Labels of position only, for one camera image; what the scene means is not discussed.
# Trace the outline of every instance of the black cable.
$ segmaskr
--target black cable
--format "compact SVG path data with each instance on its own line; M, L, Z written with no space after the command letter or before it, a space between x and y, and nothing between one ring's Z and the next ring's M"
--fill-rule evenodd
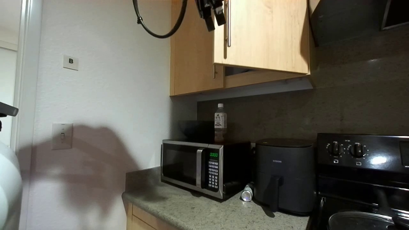
M180 10L180 14L178 17L178 20L175 23L175 26L170 30L169 33L165 34L165 35L158 35L153 33L150 29L148 29L141 17L141 14L139 13L139 8L138 8L138 0L132 0L133 2L133 8L135 8L135 13L138 16L138 24L141 24L142 27L146 30L146 32L148 32L150 35L156 37L156 38L168 38L170 36L172 36L180 27L180 25L182 24L183 18L184 18L184 13L186 12L186 7L187 7L187 0L183 0L182 2L182 8Z

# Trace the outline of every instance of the switch plate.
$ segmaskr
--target switch plate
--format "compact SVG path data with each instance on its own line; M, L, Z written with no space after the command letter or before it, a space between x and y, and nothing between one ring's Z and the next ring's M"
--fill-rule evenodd
M78 58L64 55L63 67L71 70L78 70Z
M52 124L52 150L72 148L72 124Z

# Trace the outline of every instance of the black stove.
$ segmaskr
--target black stove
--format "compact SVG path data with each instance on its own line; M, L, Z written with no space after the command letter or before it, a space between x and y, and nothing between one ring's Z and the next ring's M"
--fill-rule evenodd
M330 217L347 211L409 218L409 136L320 133L316 163L310 229L328 230Z

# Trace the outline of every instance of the stainless steel microwave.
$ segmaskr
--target stainless steel microwave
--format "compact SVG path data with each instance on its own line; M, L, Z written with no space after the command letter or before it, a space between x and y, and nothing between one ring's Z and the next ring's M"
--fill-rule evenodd
M161 180L227 199L251 180L250 142L208 144L163 140Z

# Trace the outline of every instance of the wooden cabinet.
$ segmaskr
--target wooden cabinet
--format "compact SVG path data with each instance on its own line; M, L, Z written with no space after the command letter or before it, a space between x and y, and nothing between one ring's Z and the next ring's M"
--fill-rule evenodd
M172 0L172 24L181 0ZM307 0L225 0L227 23L208 32L189 1L171 37L170 95L246 86L310 73ZM249 68L227 75L226 68Z
M126 213L126 230L178 230L131 203L128 203Z

